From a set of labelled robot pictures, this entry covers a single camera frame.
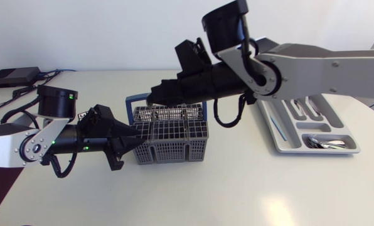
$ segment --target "white table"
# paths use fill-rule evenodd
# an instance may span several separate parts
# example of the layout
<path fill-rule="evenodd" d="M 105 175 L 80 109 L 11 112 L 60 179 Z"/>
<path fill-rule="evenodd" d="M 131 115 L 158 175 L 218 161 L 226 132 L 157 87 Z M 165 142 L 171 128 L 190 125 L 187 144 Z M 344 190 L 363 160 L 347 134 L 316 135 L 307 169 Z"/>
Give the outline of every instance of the white table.
<path fill-rule="evenodd" d="M 77 90 L 77 112 L 107 105 L 127 123 L 126 96 L 176 73 L 65 72 L 49 85 Z M 0 102 L 12 90 L 0 89 Z M 35 97 L 1 109 L 0 118 Z M 351 97 L 327 98 L 361 153 L 277 153 L 256 105 L 225 129 L 211 101 L 204 162 L 139 166 L 129 152 L 123 169 L 110 171 L 98 152 L 79 154 L 64 179 L 51 166 L 26 168 L 0 206 L 0 225 L 374 225 L 374 112 Z M 224 121 L 235 117 L 237 98 L 219 105 Z M 63 165 L 68 159 L 60 158 Z"/>

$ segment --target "white wall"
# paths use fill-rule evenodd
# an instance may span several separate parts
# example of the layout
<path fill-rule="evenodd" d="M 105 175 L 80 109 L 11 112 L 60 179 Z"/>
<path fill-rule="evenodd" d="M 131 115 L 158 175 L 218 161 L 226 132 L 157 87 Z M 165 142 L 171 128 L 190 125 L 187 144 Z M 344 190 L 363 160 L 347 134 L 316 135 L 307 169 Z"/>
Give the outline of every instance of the white wall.
<path fill-rule="evenodd" d="M 0 69 L 179 69 L 174 47 L 202 37 L 230 0 L 0 0 Z M 374 0 L 248 0 L 251 37 L 369 49 Z"/>

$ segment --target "gray plastic basket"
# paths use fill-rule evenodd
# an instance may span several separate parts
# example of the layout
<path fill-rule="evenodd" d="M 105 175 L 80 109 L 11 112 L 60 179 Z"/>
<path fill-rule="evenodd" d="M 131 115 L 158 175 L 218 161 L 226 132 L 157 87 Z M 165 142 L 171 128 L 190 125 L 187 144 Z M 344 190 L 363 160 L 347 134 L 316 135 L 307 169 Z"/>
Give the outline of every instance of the gray plastic basket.
<path fill-rule="evenodd" d="M 208 139 L 206 121 L 188 121 L 188 161 L 203 161 Z"/>
<path fill-rule="evenodd" d="M 129 121 L 131 104 L 127 106 Z M 201 104 L 177 105 L 174 107 L 136 107 L 132 113 L 131 126 L 141 133 L 136 136 L 146 139 L 135 148 L 138 164 L 180 163 L 203 161 L 208 124 L 206 108 Z"/>
<path fill-rule="evenodd" d="M 180 163 L 186 160 L 184 121 L 154 122 L 152 142 L 157 163 Z"/>
<path fill-rule="evenodd" d="M 131 126 L 141 132 L 136 137 L 146 139 L 142 145 L 133 150 L 138 164 L 153 164 L 154 158 L 151 146 L 153 122 L 135 122 Z"/>
<path fill-rule="evenodd" d="M 152 122 L 169 120 L 203 120 L 204 112 L 201 104 L 183 104 L 173 107 L 154 105 L 136 107 L 133 112 L 134 122 Z"/>

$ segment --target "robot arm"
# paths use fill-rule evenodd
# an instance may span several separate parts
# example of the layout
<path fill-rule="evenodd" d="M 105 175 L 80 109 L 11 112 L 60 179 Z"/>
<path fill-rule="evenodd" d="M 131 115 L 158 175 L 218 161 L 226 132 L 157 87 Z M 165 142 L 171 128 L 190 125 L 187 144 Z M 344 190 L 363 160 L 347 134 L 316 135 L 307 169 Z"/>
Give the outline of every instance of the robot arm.
<path fill-rule="evenodd" d="M 374 98 L 374 50 L 329 51 L 255 41 L 248 35 L 247 12 L 245 0 L 237 0 L 204 16 L 212 53 L 221 62 L 211 64 L 199 39 L 183 42 L 176 47 L 183 71 L 177 80 L 153 87 L 148 104 L 192 104 L 243 93 L 260 100 L 321 93 Z M 253 58 L 249 43 L 259 51 Z"/>
<path fill-rule="evenodd" d="M 110 108 L 96 105 L 76 125 L 68 124 L 75 117 L 77 92 L 55 87 L 39 86 L 38 98 L 32 104 L 8 112 L 0 125 L 0 167 L 18 168 L 36 164 L 51 164 L 57 177 L 66 177 L 71 171 L 77 153 L 103 151 L 111 170 L 120 170 L 123 154 L 141 145 L 145 140 L 134 136 L 139 131 L 116 119 Z M 39 103 L 38 114 L 26 108 Z M 26 112 L 13 123 L 8 118 Z M 43 118 L 40 129 L 35 117 Z M 30 127 L 29 119 L 35 123 Z M 61 171 L 56 154 L 73 154 L 67 169 Z"/>

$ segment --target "black device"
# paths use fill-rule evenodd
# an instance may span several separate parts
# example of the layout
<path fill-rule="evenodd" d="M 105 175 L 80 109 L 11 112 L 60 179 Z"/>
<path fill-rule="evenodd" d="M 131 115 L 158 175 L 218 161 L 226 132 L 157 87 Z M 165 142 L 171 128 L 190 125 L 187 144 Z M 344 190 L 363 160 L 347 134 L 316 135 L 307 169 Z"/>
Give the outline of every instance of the black device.
<path fill-rule="evenodd" d="M 38 67 L 9 68 L 0 70 L 0 88 L 30 86 L 41 73 Z"/>

